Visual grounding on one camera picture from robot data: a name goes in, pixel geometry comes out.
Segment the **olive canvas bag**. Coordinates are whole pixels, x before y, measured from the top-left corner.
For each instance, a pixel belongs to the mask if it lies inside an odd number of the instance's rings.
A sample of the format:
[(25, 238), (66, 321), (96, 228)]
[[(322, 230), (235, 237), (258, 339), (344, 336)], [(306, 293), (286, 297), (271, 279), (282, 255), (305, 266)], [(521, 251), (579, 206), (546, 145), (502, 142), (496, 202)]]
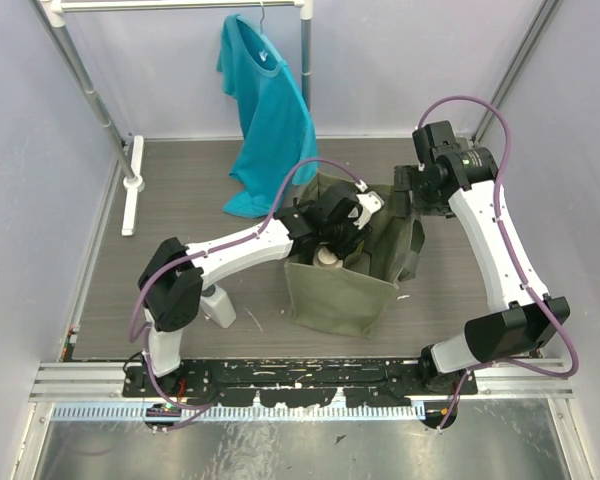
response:
[(420, 215), (392, 185), (371, 184), (384, 200), (372, 233), (341, 267), (313, 264), (312, 253), (284, 264), (291, 321), (322, 333), (372, 338), (399, 283), (415, 277), (425, 234)]

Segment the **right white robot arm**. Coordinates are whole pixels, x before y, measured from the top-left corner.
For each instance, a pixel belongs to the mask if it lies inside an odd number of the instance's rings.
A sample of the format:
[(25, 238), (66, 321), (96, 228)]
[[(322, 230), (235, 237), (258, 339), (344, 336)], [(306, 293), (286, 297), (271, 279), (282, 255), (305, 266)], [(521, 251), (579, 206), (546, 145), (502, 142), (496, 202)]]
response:
[(497, 188), (498, 167), (486, 148), (432, 148), (417, 166), (394, 169), (399, 202), (422, 215), (456, 217), (478, 263), (488, 314), (460, 334), (426, 346), (418, 359), (424, 390), (439, 394), (470, 367), (533, 352), (551, 340), (570, 315), (554, 297), (522, 247)]

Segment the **white bottle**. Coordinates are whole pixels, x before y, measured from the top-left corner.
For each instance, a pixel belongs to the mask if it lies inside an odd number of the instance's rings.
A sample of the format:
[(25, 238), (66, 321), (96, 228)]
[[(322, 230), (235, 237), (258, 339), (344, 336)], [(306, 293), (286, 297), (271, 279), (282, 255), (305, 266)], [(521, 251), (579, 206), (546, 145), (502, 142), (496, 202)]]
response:
[(202, 291), (200, 304), (204, 313), (223, 329), (229, 328), (236, 320), (228, 293), (216, 284)]

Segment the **beige round bottle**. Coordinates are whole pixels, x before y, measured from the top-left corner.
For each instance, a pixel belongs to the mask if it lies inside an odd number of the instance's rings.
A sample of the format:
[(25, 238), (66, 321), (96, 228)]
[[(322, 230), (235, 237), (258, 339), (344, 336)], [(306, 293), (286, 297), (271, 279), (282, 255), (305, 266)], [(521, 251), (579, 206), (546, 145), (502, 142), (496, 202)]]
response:
[(320, 268), (341, 268), (343, 261), (333, 254), (326, 246), (316, 249), (312, 264)]

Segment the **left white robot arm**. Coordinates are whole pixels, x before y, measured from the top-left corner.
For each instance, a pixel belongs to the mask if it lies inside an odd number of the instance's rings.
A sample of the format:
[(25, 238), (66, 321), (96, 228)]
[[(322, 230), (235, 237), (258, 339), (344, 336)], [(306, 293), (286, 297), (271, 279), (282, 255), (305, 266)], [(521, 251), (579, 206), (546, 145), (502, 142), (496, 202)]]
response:
[(138, 281), (140, 295), (133, 311), (135, 318), (146, 319), (141, 330), (145, 385), (158, 396), (177, 390), (183, 331), (200, 309), (222, 327), (235, 320), (219, 281), (289, 257), (338, 267), (371, 233), (371, 218), (383, 204), (373, 193), (306, 201), (216, 240), (188, 245), (177, 238), (163, 241)]

